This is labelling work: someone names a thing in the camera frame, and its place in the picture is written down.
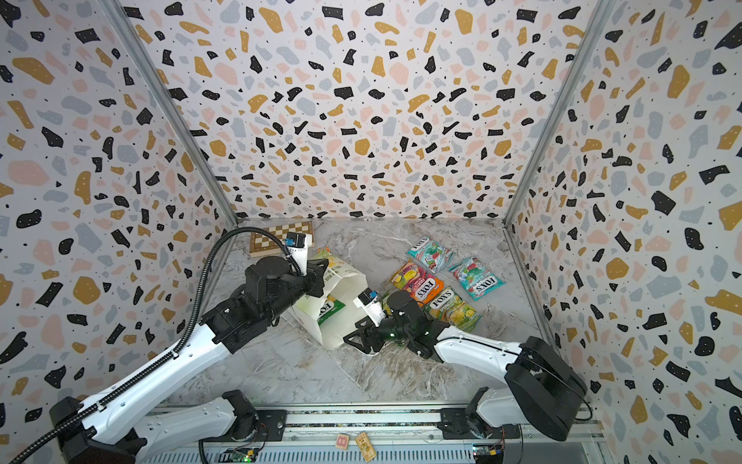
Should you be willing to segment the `white paper bag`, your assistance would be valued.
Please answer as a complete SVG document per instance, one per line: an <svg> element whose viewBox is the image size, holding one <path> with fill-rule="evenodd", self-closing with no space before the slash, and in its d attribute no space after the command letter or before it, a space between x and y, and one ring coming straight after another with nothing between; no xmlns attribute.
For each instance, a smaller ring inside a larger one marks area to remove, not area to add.
<svg viewBox="0 0 742 464"><path fill-rule="evenodd" d="M326 350L334 350L344 343L344 336L356 329L356 323L367 317L354 300L368 284L365 274L328 249L319 249L313 256L313 259L325 258L330 266L324 274L324 293L319 298L302 297L291 313Z"/></svg>

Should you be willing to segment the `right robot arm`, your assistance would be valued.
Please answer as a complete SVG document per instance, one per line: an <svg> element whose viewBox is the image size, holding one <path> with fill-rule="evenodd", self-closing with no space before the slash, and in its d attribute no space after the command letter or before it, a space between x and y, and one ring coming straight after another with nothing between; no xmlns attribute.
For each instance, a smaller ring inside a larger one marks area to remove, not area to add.
<svg viewBox="0 0 742 464"><path fill-rule="evenodd" d="M399 342L421 359L463 365L508 386L506 394L483 387L460 415L442 415L445 433L489 439L507 426L528 423L563 442L579 421L587 386L541 338L516 343L466 333L432 318L405 291L381 300L365 289L354 302L366 315L344 341L361 353L376 355L386 344Z"/></svg>

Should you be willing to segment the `green Fox's candy bag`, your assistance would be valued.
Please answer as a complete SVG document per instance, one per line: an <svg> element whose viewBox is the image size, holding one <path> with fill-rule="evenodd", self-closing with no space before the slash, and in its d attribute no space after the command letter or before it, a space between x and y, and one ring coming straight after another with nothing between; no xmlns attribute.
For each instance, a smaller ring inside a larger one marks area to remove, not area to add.
<svg viewBox="0 0 742 464"><path fill-rule="evenodd" d="M344 309L344 307L346 307L346 305L342 301L336 299L336 297L332 295L328 295L326 301L320 308L317 324L322 326L328 321L328 319L330 319L330 317L333 317L336 313Z"/></svg>
<svg viewBox="0 0 742 464"><path fill-rule="evenodd" d="M393 292L388 292L382 297L382 307L384 309L384 312L387 315L392 315L392 309L390 307L390 303L388 302L390 300L390 297L393 295Z"/></svg>

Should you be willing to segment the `teal Fox's candy bag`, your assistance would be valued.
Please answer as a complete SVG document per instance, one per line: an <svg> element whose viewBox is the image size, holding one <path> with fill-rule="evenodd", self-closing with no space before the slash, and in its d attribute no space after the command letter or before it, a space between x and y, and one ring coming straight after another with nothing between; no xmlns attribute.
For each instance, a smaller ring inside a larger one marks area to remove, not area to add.
<svg viewBox="0 0 742 464"><path fill-rule="evenodd" d="M504 285L504 282L475 256L465 258L449 271L474 301Z"/></svg>
<svg viewBox="0 0 742 464"><path fill-rule="evenodd" d="M429 272L436 273L440 272L454 257L454 250L430 237L422 237L407 251L407 255L419 262Z"/></svg>

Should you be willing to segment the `orange Fox's fruits candy bag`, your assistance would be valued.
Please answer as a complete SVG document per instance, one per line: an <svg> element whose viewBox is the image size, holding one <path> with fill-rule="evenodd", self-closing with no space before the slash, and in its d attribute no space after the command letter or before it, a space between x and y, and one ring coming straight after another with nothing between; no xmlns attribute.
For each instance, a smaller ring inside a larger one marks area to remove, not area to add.
<svg viewBox="0 0 742 464"><path fill-rule="evenodd" d="M425 268L408 261L390 279L391 284L408 292L421 305L428 305L444 290L444 282Z"/></svg>

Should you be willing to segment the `yellow-green candy bag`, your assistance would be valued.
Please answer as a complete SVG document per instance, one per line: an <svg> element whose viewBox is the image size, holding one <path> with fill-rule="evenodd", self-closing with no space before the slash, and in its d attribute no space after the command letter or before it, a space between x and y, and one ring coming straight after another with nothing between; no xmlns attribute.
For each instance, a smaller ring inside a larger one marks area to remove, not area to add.
<svg viewBox="0 0 742 464"><path fill-rule="evenodd" d="M424 309L433 318L448 322L468 333L475 329L481 319L481 315L451 287L444 288Z"/></svg>

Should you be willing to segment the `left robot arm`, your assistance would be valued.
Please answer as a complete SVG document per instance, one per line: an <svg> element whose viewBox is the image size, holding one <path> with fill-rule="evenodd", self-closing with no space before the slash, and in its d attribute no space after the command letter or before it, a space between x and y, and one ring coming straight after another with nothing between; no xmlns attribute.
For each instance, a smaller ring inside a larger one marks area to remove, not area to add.
<svg viewBox="0 0 742 464"><path fill-rule="evenodd" d="M264 257L247 268L243 285L203 315L191 336L87 400L61 400L50 413L54 425L84 416L57 437L65 462L136 463L198 440L238 441L262 433L257 411L239 391L158 419L147 415L197 374L264 334L302 297L323 296L328 267L328 259L312 259L299 274L285 258Z"/></svg>

